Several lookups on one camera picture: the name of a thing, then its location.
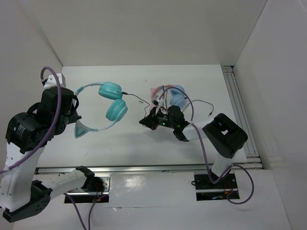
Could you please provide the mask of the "teal cat-ear headphones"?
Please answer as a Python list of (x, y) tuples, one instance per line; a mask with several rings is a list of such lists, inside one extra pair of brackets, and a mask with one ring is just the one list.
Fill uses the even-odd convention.
[(110, 81), (95, 81), (78, 87), (74, 95), (85, 103), (81, 111), (87, 116), (74, 123), (74, 137), (104, 131), (120, 122), (128, 111), (122, 87)]

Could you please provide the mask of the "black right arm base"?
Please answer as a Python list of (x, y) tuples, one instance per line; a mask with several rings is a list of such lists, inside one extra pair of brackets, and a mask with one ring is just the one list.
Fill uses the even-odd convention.
[(196, 189), (197, 201), (239, 199), (239, 191), (234, 173), (228, 174), (222, 181), (212, 184), (207, 174), (195, 174), (191, 184)]

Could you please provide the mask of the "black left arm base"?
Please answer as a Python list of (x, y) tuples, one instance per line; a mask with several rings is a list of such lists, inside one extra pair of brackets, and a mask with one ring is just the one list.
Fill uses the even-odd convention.
[(98, 203), (109, 202), (110, 175), (95, 177), (88, 188), (75, 188), (67, 192), (76, 204), (90, 204), (94, 201)]

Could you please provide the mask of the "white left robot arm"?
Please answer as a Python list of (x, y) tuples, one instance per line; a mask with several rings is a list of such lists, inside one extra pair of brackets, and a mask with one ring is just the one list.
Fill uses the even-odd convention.
[(52, 87), (43, 91), (39, 103), (9, 121), (5, 173), (0, 183), (0, 206), (8, 222), (39, 214), (53, 198), (73, 189), (103, 192), (101, 178), (84, 166), (45, 179), (34, 179), (38, 159), (48, 141), (81, 118), (73, 104), (77, 100), (73, 91), (62, 88), (60, 109), (57, 109), (58, 90)]

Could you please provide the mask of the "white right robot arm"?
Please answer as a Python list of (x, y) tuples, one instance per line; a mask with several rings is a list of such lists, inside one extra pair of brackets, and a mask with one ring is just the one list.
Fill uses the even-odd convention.
[[(246, 132), (227, 115), (219, 113), (209, 122), (193, 123), (184, 118), (178, 106), (171, 106), (164, 114), (154, 107), (139, 123), (151, 130), (158, 126), (173, 129), (174, 136), (183, 142), (199, 139), (211, 186), (221, 187), (226, 182), (226, 174), (233, 166), (233, 158), (248, 140)], [(218, 152), (210, 168), (203, 138), (207, 138)]]

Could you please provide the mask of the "pink blue cat-ear headphones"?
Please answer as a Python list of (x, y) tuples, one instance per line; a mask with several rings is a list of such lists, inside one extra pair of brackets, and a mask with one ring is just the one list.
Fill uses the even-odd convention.
[(176, 105), (180, 109), (182, 109), (183, 106), (186, 104), (187, 97), (185, 96), (185, 94), (182, 93), (185, 90), (180, 85), (167, 84), (167, 85), (158, 86), (156, 88), (151, 88), (150, 89), (150, 91), (151, 91), (151, 100), (153, 100), (158, 95), (159, 91), (164, 91), (167, 88), (171, 88), (170, 90), (167, 91), (167, 92), (170, 92), (171, 95), (172, 95), (172, 98), (169, 101), (170, 105)]

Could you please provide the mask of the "white front cover plate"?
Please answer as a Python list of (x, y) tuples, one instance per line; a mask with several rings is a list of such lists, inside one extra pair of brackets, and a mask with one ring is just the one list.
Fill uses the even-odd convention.
[(196, 202), (192, 172), (111, 175), (109, 207), (177, 207)]

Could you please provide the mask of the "aluminium front rail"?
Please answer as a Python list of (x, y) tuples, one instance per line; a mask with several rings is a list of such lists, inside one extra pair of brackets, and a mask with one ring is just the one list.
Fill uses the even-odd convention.
[[(74, 167), (67, 168), (37, 168), (35, 175), (69, 173)], [(159, 166), (131, 166), (131, 167), (88, 167), (94, 173), (176, 173), (176, 172), (207, 172), (206, 166), (202, 164), (192, 165), (159, 165)]]

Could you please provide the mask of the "aluminium side rail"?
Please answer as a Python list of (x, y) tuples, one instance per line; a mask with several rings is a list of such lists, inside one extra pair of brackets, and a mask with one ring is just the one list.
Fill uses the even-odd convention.
[(251, 131), (248, 117), (243, 105), (242, 97), (238, 88), (237, 81), (232, 66), (221, 67), (226, 87), (230, 96), (231, 104), (235, 113), (237, 124), (247, 133), (248, 140), (244, 145), (244, 151), (247, 157), (246, 168), (263, 169), (260, 155)]

